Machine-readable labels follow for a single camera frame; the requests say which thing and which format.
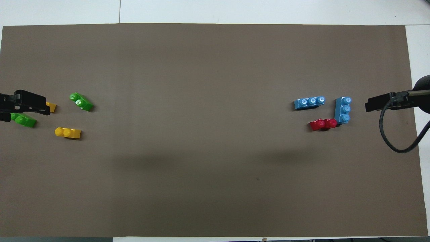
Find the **black cable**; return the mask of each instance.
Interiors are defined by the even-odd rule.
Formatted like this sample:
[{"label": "black cable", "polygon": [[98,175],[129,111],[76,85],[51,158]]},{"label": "black cable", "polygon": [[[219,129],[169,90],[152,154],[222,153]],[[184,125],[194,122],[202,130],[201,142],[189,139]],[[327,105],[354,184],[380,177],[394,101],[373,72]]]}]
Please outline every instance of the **black cable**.
[{"label": "black cable", "polygon": [[387,136],[385,136],[385,133],[384,133],[384,127],[382,125],[382,121],[384,119],[384,113],[388,109],[388,107],[394,102],[395,99],[396,99],[396,97],[393,97],[392,99],[390,99],[390,101],[388,101],[387,104],[385,104],[384,108],[381,110],[381,115],[379,116],[379,131],[381,132],[382,139],[384,139],[385,143],[388,145],[388,147],[390,147],[390,149],[392,149],[393,151],[395,151],[397,153],[407,153],[407,152],[413,150],[418,145],[418,143],[424,137],[426,132],[430,129],[430,121],[427,122],[427,124],[424,126],[421,133],[418,135],[418,137],[414,140],[414,142],[408,148],[397,149],[388,141]]},{"label": "black cable", "polygon": [[385,242],[391,242],[391,241],[389,241],[389,240],[386,240],[386,239],[384,239],[384,238],[380,238],[380,239],[384,240]]}]

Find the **lego stud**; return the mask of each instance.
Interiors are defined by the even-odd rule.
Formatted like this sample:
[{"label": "lego stud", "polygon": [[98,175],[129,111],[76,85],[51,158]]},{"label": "lego stud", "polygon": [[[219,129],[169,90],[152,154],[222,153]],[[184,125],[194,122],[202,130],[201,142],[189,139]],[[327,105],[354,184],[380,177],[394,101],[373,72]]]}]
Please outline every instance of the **lego stud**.
[{"label": "lego stud", "polygon": [[334,118],[326,119],[325,121],[326,121],[326,125],[324,126],[324,128],[327,128],[327,129],[335,128],[336,125],[338,124],[338,122]]},{"label": "lego stud", "polygon": [[15,118],[15,122],[16,122],[17,124],[23,124],[23,123],[25,122],[25,120],[24,120],[24,118],[23,118],[23,117],[19,116],[19,117],[16,117],[16,118]]},{"label": "lego stud", "polygon": [[316,99],[314,97],[311,97],[307,100],[308,105],[314,105],[316,103]]},{"label": "lego stud", "polygon": [[300,106],[306,106],[307,105],[307,100],[306,99],[300,99]]},{"label": "lego stud", "polygon": [[352,99],[348,96],[342,99],[342,105],[348,105],[351,102],[352,102]]},{"label": "lego stud", "polygon": [[310,128],[314,131],[319,130],[320,128],[324,127],[325,124],[326,123],[322,119],[317,119],[317,120],[309,123]]},{"label": "lego stud", "polygon": [[322,104],[324,104],[324,102],[326,101],[326,99],[325,99],[325,97],[323,97],[323,96],[319,96],[317,99],[316,99],[316,102],[319,104],[319,105],[322,105]]},{"label": "lego stud", "polygon": [[63,135],[64,135],[64,137],[69,137],[70,135],[72,135],[72,130],[70,130],[70,129],[65,129],[65,130],[63,131]]},{"label": "lego stud", "polygon": [[351,107],[350,106],[343,106],[342,107],[342,113],[349,113],[351,111]]},{"label": "lego stud", "polygon": [[83,106],[85,106],[85,101],[83,101],[82,99],[78,99],[78,100],[76,100],[76,105],[78,105],[78,107],[82,108]]},{"label": "lego stud", "polygon": [[349,117],[348,114],[341,115],[341,121],[342,122],[346,122],[347,123],[349,121],[349,119],[350,119],[350,117]]},{"label": "lego stud", "polygon": [[63,128],[58,127],[55,129],[55,135],[56,136],[63,136],[63,131],[64,131]]},{"label": "lego stud", "polygon": [[72,101],[76,102],[76,100],[78,100],[78,99],[79,99],[79,96],[78,96],[78,95],[75,95],[75,94],[73,93],[73,94],[70,94],[69,98],[70,98],[70,100],[72,100]]}]

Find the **brown surface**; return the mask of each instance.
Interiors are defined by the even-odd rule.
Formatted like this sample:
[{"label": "brown surface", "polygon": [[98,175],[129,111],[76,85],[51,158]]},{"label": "brown surface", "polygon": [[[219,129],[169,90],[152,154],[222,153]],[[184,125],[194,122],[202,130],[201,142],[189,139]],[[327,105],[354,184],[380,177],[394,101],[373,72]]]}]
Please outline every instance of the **brown surface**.
[{"label": "brown surface", "polygon": [[[427,235],[418,150],[364,109],[411,88],[404,26],[4,27],[0,80],[58,105],[0,123],[1,236]],[[350,123],[312,132],[345,95]],[[412,109],[386,121],[416,136]]]}]

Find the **white table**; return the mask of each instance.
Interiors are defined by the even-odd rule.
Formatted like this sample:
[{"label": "white table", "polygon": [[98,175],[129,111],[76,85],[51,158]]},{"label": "white table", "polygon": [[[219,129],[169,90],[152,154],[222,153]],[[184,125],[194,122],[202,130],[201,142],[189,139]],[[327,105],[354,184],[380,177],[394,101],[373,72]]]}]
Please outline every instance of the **white table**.
[{"label": "white table", "polygon": [[[425,0],[0,0],[1,26],[130,22],[406,25],[412,85],[430,74],[430,4]],[[417,132],[429,119],[429,114],[415,108]],[[427,226],[430,228],[430,134],[422,139],[419,152]],[[121,237],[114,241],[209,242],[258,241],[262,238]]]}]

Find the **blue lego brick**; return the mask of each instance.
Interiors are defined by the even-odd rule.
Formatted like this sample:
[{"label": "blue lego brick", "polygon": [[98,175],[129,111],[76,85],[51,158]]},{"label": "blue lego brick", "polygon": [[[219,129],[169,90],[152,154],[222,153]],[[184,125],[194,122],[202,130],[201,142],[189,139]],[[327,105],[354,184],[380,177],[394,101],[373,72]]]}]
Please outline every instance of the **blue lego brick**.
[{"label": "blue lego brick", "polygon": [[347,124],[350,120],[349,112],[351,111],[350,103],[352,99],[343,96],[336,99],[335,119],[338,124]]},{"label": "blue lego brick", "polygon": [[325,102],[326,99],[323,96],[301,98],[294,101],[294,107],[296,110],[314,109],[324,105]]}]

